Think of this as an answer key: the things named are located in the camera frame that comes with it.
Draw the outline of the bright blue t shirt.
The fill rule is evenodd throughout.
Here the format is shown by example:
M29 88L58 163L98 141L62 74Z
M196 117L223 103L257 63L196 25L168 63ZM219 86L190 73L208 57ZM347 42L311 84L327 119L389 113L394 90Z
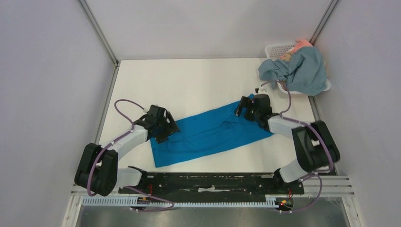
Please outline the bright blue t shirt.
M271 132L235 116L239 101L176 122L179 132L158 143L150 140L155 167L164 167L238 148L272 136Z

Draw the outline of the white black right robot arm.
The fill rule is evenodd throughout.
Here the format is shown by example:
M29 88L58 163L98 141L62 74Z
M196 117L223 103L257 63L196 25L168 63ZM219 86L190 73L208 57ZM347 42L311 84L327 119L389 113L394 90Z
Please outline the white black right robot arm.
M234 114L255 122L264 131L293 141L296 159L274 172L273 187L279 193L287 192L292 182L317 174L319 168L327 166L332 171L334 163L340 160L340 152L325 122L306 123L274 113L267 94L243 96Z

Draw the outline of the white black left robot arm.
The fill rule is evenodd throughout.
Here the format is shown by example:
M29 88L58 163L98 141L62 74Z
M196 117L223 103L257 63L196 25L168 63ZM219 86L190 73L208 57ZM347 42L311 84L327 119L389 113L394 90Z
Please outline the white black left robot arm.
M84 147L74 183L85 188L89 196L107 196L116 187L125 186L137 193L145 192L148 180L143 172L135 167L119 168L119 161L138 145L150 139L158 143L168 141L180 130L172 114L157 105L144 110L139 119L128 121L128 130L115 139L104 145L88 143Z

